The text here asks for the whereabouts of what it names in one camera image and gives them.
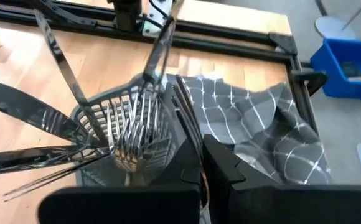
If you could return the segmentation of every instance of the cloth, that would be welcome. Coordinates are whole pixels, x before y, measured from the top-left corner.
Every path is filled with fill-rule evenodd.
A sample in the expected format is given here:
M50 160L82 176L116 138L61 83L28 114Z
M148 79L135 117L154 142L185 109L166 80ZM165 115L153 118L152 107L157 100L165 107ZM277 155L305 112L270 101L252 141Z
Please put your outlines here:
M300 117L286 83L252 92L221 79L182 78L202 134L233 145L237 156L278 182L332 182L319 136Z

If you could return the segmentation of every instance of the wooden table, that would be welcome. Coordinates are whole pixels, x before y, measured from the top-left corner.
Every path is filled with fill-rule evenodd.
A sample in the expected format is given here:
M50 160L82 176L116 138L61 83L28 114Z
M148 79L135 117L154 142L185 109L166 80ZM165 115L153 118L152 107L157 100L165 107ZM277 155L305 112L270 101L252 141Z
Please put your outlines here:
M106 0L73 0L111 7ZM287 17L272 12L186 0L179 19L217 26L291 34ZM55 31L87 97L127 82L143 69L150 44ZM224 80L253 91L287 79L284 65L186 49L171 49L169 73L221 73ZM0 82L14 86L70 115L76 102L64 82L38 28L0 22ZM68 142L0 113L0 152ZM0 175L0 224L37 223L39 202L51 191L75 185L75 175L4 203L3 193L50 174L49 167Z

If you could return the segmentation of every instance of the blue plastic container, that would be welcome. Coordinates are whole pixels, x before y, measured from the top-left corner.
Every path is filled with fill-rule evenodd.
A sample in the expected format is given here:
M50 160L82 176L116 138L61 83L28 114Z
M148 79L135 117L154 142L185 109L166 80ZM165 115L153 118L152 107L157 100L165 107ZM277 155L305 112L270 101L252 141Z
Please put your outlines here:
M354 64L361 71L361 40L324 39L322 47L311 57L313 69L327 74L323 86L327 96L361 99L361 81L348 80L341 63Z

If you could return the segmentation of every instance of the metal utensil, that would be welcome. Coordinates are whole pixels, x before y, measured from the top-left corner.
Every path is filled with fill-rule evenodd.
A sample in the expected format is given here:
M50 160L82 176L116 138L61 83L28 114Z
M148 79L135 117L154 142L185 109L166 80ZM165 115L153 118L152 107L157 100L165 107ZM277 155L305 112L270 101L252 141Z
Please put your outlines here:
M152 102L151 92L144 92L141 101L136 101L137 93L131 97L133 100L128 99L126 104L120 97L119 106L113 103L114 109L110 109L109 105L107 106L107 132L109 145L114 145L112 142L117 143L111 153L115 164L126 172L125 185L134 185L135 181L133 180L136 179L139 180L138 185L140 185L141 182L144 182L142 179L144 179L146 173L149 175L152 173L150 171L154 170L152 163L157 161L154 158L155 151L167 147L169 139L162 141L164 136L161 127L163 122L160 120L161 104L158 100L155 103ZM118 111L121 111L121 117L118 116ZM111 123L114 123L116 127L112 128ZM124 124L122 128L118 128L120 123ZM110 134L110 130L120 133L117 134L117 139L111 137L113 135Z
M107 158L109 157L110 155L109 154L104 154L104 155L100 155L100 156L96 156L96 157L92 157L92 158L89 158L89 159L85 159L83 162L75 165L75 166L72 166L72 167L69 167L67 169L64 169L64 170L60 170L58 172L54 172L53 174L49 174L49 175L46 175L42 178L39 178L35 181L32 181L28 184L25 184L25 185L22 185L8 193L5 193L4 196L5 197L8 197L8 196L11 196L10 198L8 199L5 199L5 202L8 202L10 200L13 200L15 198L18 198L22 195L25 195L31 191L34 191L34 190L37 190L47 184L50 184L56 180L59 180L63 177L66 177L82 168L85 168L86 166L96 162L96 161L99 161L101 159L104 159L104 158Z
M44 15L40 11L34 9L34 12L38 26L45 37L45 41L49 47L50 53L54 57L56 64L59 66L59 69L62 72L64 80L66 81L68 87L73 93L75 100L80 105L81 110L84 112L85 116L89 120L92 129L96 133L96 136L103 145L107 145L106 135L103 133L103 130L100 127L92 108L89 106L88 101L85 98L85 95L83 94L81 87L78 84L77 79L75 78L75 75L70 67L70 64L65 58L63 51L59 46L59 43L56 41L52 29L50 28Z
M101 146L79 122L37 98L1 83L0 112L71 142Z
M107 139L108 139L108 152L112 153L115 150L115 139L113 136L113 128L111 127L111 113L110 113L110 106L107 105L106 109L107 113Z
M195 149L197 154L200 156L200 169L201 176L204 182L203 191L205 192L205 205L201 209L201 213L208 209L210 203L210 190L208 186L207 176L205 175L204 167L203 167L203 157L202 157L202 136L199 127L199 123L197 121L197 117L194 113L192 103L190 101L189 95L187 93L186 87L184 86L184 82L179 75L176 75L176 85L172 86L174 90L174 96L172 96L172 103L176 107L176 115L180 121L180 124L185 131L187 139L190 142L193 142L195 145Z
M167 60L169 55L169 49L172 45L172 38L175 32L176 19L181 11L184 0L178 0L172 4L171 11L169 12L169 17L167 18L164 26L162 27L158 38L153 43L152 52L148 58L147 64L143 71L143 79L145 83L139 91L139 95L144 91L147 83L153 84L155 92L158 94L161 87L162 79L165 75L165 70L167 67ZM164 53L164 60L162 63L161 71L157 78L155 78L155 71L157 69L159 60Z
M97 149L75 145L33 147L0 152L0 174L83 162L100 154Z

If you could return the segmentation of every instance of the black mount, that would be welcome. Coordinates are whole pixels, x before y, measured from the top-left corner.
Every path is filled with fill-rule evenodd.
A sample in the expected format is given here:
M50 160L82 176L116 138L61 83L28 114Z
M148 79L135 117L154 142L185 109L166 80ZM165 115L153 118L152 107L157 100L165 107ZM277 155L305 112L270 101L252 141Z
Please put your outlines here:
M296 82L306 83L310 96L315 94L327 81L327 75L324 72L293 70L291 75Z
M95 19L84 18L76 16L71 12L63 10L58 7L56 3L52 0L31 0L28 1L28 4L34 9L38 9L47 17L51 18L55 22L69 22L73 23L75 26L91 26L94 27L96 24Z
M297 46L295 45L293 36L270 32L269 38L287 53L292 55L298 54Z
M139 31L143 22L138 19L142 13L142 1L140 0L107 0L114 4L116 19L114 23L123 31Z
M213 224L361 223L361 186L280 184L204 136Z

